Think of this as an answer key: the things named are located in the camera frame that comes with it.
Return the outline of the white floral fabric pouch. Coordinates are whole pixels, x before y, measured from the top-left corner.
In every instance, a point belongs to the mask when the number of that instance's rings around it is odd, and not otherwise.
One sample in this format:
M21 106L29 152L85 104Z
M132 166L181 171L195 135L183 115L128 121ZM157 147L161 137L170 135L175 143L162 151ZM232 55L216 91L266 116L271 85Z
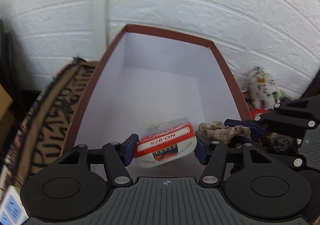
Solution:
M268 110L280 103L280 89L264 68L257 66L249 74L248 91L254 108Z

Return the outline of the tan black lettered table cloth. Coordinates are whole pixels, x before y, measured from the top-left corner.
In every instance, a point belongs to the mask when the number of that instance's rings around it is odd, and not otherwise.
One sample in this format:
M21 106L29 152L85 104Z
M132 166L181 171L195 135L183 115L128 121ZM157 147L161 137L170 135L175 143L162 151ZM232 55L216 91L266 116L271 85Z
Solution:
M60 157L74 112L97 64L74 58L37 97L4 158L2 196L9 186L20 188Z

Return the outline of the blue white label card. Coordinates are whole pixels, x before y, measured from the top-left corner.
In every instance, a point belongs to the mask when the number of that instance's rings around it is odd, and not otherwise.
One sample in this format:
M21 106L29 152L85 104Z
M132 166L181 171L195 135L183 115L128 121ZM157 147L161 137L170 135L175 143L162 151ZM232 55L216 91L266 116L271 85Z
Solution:
M10 185L1 203L0 223L20 225L28 218L20 199L20 189Z

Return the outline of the beige checkered scrunchie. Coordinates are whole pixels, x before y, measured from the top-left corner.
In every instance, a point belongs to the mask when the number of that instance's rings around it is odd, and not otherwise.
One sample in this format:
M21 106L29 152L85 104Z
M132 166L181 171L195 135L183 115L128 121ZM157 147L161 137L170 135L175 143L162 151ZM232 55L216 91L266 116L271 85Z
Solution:
M209 141L219 141L223 143L230 143L231 139L236 136L246 139L251 138L251 131L248 127L240 125L234 127L226 126L220 120L216 120L213 123L203 122L199 124L196 134Z

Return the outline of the red white playing card box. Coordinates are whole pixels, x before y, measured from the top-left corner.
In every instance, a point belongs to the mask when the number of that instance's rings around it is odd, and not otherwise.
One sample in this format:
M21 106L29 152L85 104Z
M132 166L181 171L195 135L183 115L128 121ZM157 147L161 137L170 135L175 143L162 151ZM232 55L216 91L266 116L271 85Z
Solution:
M149 126L135 148L135 160L152 168L191 154L197 146L192 124L186 117Z

